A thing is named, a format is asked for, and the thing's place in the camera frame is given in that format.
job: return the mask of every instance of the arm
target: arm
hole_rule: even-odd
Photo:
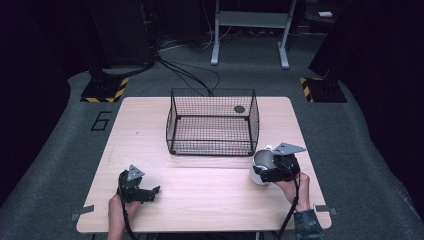
[[[131,220],[138,207],[140,206],[140,202],[133,201],[130,203],[125,203],[125,210],[128,213],[128,220]],[[118,194],[115,194],[109,200],[109,233],[107,236],[108,240],[121,240],[122,234],[125,229],[125,221],[122,213],[122,203],[121,198]]]
[[[296,176],[299,183],[299,201],[296,205],[296,213],[294,213],[294,224],[296,239],[324,239],[324,234],[319,224],[315,211],[311,209],[309,202],[309,182],[310,178],[303,172]],[[280,187],[287,200],[293,203],[296,196],[296,187],[293,181],[290,182],[274,182]]]

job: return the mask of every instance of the table leg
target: table leg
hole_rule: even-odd
[[[278,42],[278,51],[280,52],[281,66],[283,67],[283,69],[289,69],[289,61],[287,59],[287,53],[286,53],[286,42],[287,42],[287,36],[289,35],[289,32],[290,32],[290,26],[293,19],[293,13],[294,13],[294,8],[296,6],[296,2],[297,0],[292,0],[290,4],[290,11],[288,13],[286,25],[284,27],[283,37],[281,39],[281,42]]]
[[[213,44],[211,65],[218,64],[219,56],[219,0],[216,0],[215,8],[215,42]]]

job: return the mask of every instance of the wrist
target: wrist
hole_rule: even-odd
[[[124,230],[118,229],[109,229],[109,233],[107,235],[107,240],[121,240],[122,235],[124,234]]]
[[[296,205],[296,212],[303,212],[303,211],[307,211],[310,210],[311,206],[308,202],[301,202],[299,201]]]

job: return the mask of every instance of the white metal frame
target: white metal frame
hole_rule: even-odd
[[[259,12],[233,12],[220,11],[219,0],[216,0],[215,10],[215,42],[212,51],[211,64],[218,64],[219,56],[219,26],[238,26],[238,27],[263,27],[263,28],[284,28],[281,41],[277,43],[280,53],[281,66],[283,69],[289,68],[289,61],[286,53],[286,42],[289,34],[290,25],[293,18],[294,8],[297,0],[292,0],[288,13],[259,13]]]

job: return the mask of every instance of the black wire basket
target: black wire basket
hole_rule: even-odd
[[[166,126],[171,154],[252,156],[258,138],[259,111],[253,89],[171,90]]]

